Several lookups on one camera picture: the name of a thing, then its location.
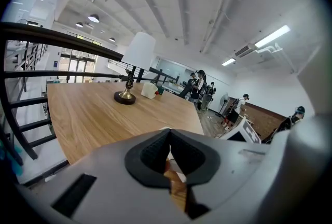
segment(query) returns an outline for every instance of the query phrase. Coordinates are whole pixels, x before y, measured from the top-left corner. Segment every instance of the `person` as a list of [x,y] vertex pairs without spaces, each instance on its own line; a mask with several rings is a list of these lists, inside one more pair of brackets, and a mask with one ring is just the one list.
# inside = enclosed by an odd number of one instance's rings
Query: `person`
[[188,80],[188,84],[185,86],[185,88],[183,89],[183,91],[181,91],[181,93],[178,95],[181,98],[185,98],[185,96],[188,94],[189,91],[192,90],[192,85],[195,84],[197,78],[194,72],[192,72],[190,74],[191,78]]
[[273,140],[274,135],[277,132],[290,130],[296,123],[301,121],[305,116],[305,108],[303,106],[298,107],[292,116],[287,117],[274,131],[269,134],[268,137],[262,140],[263,144],[270,144]]
[[209,102],[207,103],[205,110],[209,109],[209,106],[213,101],[213,95],[215,93],[216,93],[216,88],[214,87],[214,82],[211,82],[211,85],[208,85],[208,87],[206,88],[206,96],[207,96],[207,100],[209,100]]
[[191,86],[196,82],[197,78],[196,78],[196,74],[194,72],[192,72],[190,74],[190,76],[191,76],[191,78],[188,80],[188,85]]
[[239,114],[242,110],[246,111],[246,109],[243,107],[246,100],[249,100],[248,94],[244,94],[243,97],[238,98],[234,101],[233,109],[227,115],[227,117],[225,119],[225,124],[223,125],[225,130],[228,130],[232,124],[236,123],[236,121],[239,117]]
[[214,87],[214,82],[211,82],[211,85],[208,85],[206,93],[209,95],[212,95],[212,96],[216,93],[216,88]]
[[206,75],[203,70],[199,70],[198,72],[199,79],[196,80],[194,86],[192,87],[189,101],[196,103],[199,98],[199,92],[202,89],[204,83],[206,82]]

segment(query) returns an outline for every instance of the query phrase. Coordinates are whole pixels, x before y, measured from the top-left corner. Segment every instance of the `gray vent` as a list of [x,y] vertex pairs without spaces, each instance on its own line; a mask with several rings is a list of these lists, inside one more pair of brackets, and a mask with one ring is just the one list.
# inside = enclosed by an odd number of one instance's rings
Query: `gray vent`
[[240,51],[236,52],[235,56],[239,56],[239,55],[243,54],[244,52],[246,52],[248,50],[249,50],[249,47],[247,45],[247,46],[243,47]]

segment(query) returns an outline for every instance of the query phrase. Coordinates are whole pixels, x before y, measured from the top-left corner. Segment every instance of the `man in black shirt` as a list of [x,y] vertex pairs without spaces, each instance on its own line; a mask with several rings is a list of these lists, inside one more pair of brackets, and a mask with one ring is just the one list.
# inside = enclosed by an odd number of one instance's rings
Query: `man in black shirt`
[[293,125],[295,125],[297,122],[299,122],[303,117],[305,116],[305,108],[303,106],[300,106],[296,109],[295,113],[292,116],[289,116],[286,118],[277,129],[275,129],[267,138],[265,138],[262,143],[263,144],[270,144],[273,140],[274,135],[277,132],[290,130]]
[[211,82],[211,85],[207,87],[207,94],[214,95],[216,93],[216,88],[214,87],[214,82]]

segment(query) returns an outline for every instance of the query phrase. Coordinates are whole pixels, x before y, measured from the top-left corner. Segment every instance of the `black slot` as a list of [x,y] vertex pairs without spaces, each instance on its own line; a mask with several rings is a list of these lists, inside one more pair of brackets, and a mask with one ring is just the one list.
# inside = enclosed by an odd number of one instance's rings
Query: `black slot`
[[66,217],[71,217],[75,209],[83,200],[97,178],[82,174],[74,183],[58,198],[53,208]]

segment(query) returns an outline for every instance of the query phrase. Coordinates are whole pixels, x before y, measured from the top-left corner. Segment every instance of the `table top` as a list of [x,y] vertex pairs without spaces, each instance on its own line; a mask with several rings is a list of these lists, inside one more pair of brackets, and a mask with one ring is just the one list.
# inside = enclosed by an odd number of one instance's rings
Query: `table top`
[[54,83],[47,86],[52,125],[70,164],[103,145],[164,127],[204,134],[194,104],[169,92],[148,99],[134,83],[133,105],[114,99],[125,83]]

